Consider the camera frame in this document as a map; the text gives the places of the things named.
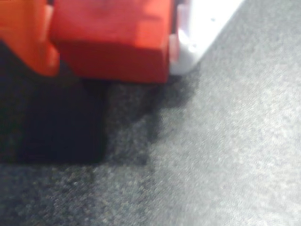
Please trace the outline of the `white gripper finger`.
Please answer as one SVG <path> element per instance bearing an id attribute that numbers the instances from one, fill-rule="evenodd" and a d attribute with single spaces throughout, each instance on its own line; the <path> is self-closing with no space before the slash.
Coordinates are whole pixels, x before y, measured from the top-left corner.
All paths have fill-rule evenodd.
<path id="1" fill-rule="evenodd" d="M 242 3 L 242 0 L 185 0 L 179 4 L 175 32 L 169 36 L 170 74 L 191 72 Z"/>

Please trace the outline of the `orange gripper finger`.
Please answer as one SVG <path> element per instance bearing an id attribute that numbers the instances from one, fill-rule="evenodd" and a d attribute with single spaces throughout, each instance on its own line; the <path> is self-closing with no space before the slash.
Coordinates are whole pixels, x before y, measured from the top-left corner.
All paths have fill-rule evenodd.
<path id="1" fill-rule="evenodd" d="M 60 57 L 49 40 L 54 8 L 46 0 L 2 0 L 0 40 L 29 68 L 47 77 L 59 71 Z"/>

